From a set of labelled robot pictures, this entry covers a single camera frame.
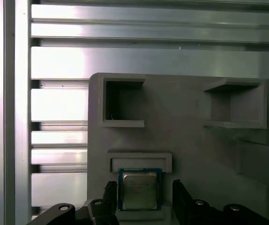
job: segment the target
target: round bolt head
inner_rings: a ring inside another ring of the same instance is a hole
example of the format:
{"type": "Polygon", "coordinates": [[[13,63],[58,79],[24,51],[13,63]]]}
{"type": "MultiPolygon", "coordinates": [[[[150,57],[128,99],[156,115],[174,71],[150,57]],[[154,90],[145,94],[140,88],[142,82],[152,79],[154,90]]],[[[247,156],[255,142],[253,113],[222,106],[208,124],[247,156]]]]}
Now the round bolt head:
{"type": "Polygon", "coordinates": [[[236,205],[232,205],[231,207],[230,207],[230,209],[232,210],[232,211],[239,211],[239,207],[238,206],[236,206],[236,205]]]}
{"type": "Polygon", "coordinates": [[[195,203],[196,203],[197,205],[204,205],[204,202],[201,201],[201,200],[197,200],[195,203]]]}
{"type": "Polygon", "coordinates": [[[69,207],[66,206],[66,205],[63,205],[63,206],[60,207],[60,210],[62,210],[62,211],[65,211],[65,210],[67,210],[67,209],[69,209],[69,207]]]}

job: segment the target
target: metal frame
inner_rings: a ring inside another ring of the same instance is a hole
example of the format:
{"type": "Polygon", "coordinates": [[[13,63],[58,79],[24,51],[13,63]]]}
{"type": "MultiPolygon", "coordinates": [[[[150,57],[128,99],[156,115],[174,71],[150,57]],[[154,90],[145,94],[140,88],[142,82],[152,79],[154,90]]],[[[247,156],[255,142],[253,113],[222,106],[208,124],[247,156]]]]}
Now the metal frame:
{"type": "Polygon", "coordinates": [[[31,219],[30,0],[15,1],[15,224],[31,219]]]}
{"type": "Polygon", "coordinates": [[[29,12],[0,0],[0,225],[31,219],[29,12]]]}
{"type": "Polygon", "coordinates": [[[0,0],[0,225],[15,222],[14,3],[0,0]]]}

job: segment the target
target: horizontal slat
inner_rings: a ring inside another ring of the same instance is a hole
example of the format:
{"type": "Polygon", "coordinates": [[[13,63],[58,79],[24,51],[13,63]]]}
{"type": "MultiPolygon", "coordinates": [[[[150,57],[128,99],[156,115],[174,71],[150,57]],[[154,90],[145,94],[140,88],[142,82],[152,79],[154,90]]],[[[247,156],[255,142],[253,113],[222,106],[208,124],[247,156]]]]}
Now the horizontal slat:
{"type": "MultiPolygon", "coordinates": [[[[41,0],[42,2],[67,2],[67,0],[41,0]]],[[[193,6],[196,5],[202,5],[202,4],[207,4],[207,3],[213,3],[215,5],[222,4],[222,3],[238,3],[240,5],[249,5],[249,4],[269,4],[269,0],[72,0],[70,1],[71,3],[119,3],[119,4],[150,4],[150,3],[167,3],[167,4],[172,4],[172,3],[191,3],[193,6]]]]}
{"type": "Polygon", "coordinates": [[[269,42],[269,30],[150,25],[97,25],[33,23],[34,38],[109,38],[196,40],[223,42],[269,42]]]}
{"type": "Polygon", "coordinates": [[[87,174],[33,174],[32,206],[48,207],[58,203],[81,206],[87,200],[87,174]]]}
{"type": "Polygon", "coordinates": [[[87,148],[33,148],[31,163],[40,165],[86,164],[87,148]]]}
{"type": "Polygon", "coordinates": [[[86,173],[88,165],[41,165],[40,173],[86,173]]]}
{"type": "Polygon", "coordinates": [[[88,89],[88,80],[41,80],[39,82],[40,89],[88,89]]]}
{"type": "Polygon", "coordinates": [[[33,131],[33,146],[88,146],[87,131],[33,131]]]}
{"type": "MultiPolygon", "coordinates": [[[[97,72],[269,78],[269,52],[33,47],[31,53],[33,79],[89,79],[97,72]]],[[[62,93],[65,93],[65,102],[68,101],[68,92],[62,93]]],[[[51,96],[54,95],[42,92],[37,96],[39,97],[35,97],[33,102],[37,106],[43,106],[47,102],[50,104],[51,96]]],[[[84,98],[84,95],[78,95],[72,102],[70,99],[69,104],[75,106],[84,102],[80,98],[84,98]]],[[[63,100],[58,103],[63,109],[63,100]]],[[[54,114],[52,104],[49,107],[52,108],[52,113],[38,108],[33,120],[41,117],[72,119],[72,116],[69,117],[62,110],[61,113],[54,114]]],[[[85,110],[85,104],[79,107],[85,110]]],[[[81,116],[79,112],[73,111],[71,114],[75,115],[74,120],[79,117],[87,118],[86,114],[81,116]]]]}
{"type": "Polygon", "coordinates": [[[47,121],[39,123],[42,131],[88,131],[87,121],[47,121]]]}
{"type": "Polygon", "coordinates": [[[88,90],[32,89],[31,120],[88,120],[88,90]]]}
{"type": "Polygon", "coordinates": [[[170,8],[32,5],[35,22],[114,24],[194,24],[222,27],[269,27],[269,13],[170,8]]]}

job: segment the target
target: aluminum panel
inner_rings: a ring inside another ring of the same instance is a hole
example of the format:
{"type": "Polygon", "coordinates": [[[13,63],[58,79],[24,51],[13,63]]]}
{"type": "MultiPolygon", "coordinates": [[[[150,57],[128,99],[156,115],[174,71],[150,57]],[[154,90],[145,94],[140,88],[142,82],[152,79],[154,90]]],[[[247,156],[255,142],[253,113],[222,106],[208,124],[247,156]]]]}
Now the aluminum panel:
{"type": "Polygon", "coordinates": [[[88,146],[87,131],[33,131],[32,146],[88,146]]]}
{"type": "Polygon", "coordinates": [[[31,120],[88,120],[88,90],[32,89],[31,120]]]}
{"type": "Polygon", "coordinates": [[[109,38],[195,40],[223,42],[269,42],[269,30],[150,25],[100,25],[33,23],[33,38],[109,38]]]}
{"type": "MultiPolygon", "coordinates": [[[[42,0],[42,2],[67,2],[67,0],[42,0]]],[[[146,0],[136,0],[136,1],[130,1],[130,0],[73,0],[73,3],[119,3],[119,4],[134,4],[136,3],[137,5],[144,4],[144,3],[166,3],[166,4],[172,4],[172,3],[193,3],[193,6],[198,5],[198,4],[207,4],[207,3],[212,3],[212,4],[221,4],[221,3],[238,3],[242,6],[244,5],[250,5],[250,4],[269,4],[269,0],[154,0],[154,1],[147,1],[146,0]]]]}
{"type": "MultiPolygon", "coordinates": [[[[31,70],[33,79],[89,79],[97,72],[269,78],[269,52],[33,47],[31,70]]],[[[63,112],[61,117],[68,116],[63,112]]]]}
{"type": "Polygon", "coordinates": [[[269,27],[269,13],[171,8],[32,5],[35,22],[269,27]]]}
{"type": "Polygon", "coordinates": [[[86,164],[88,162],[87,148],[33,148],[32,164],[86,164]]]}
{"type": "Polygon", "coordinates": [[[30,0],[15,5],[15,224],[31,220],[30,0]]]}
{"type": "Polygon", "coordinates": [[[33,174],[32,206],[50,207],[58,203],[81,206],[87,200],[86,173],[33,174]]]}

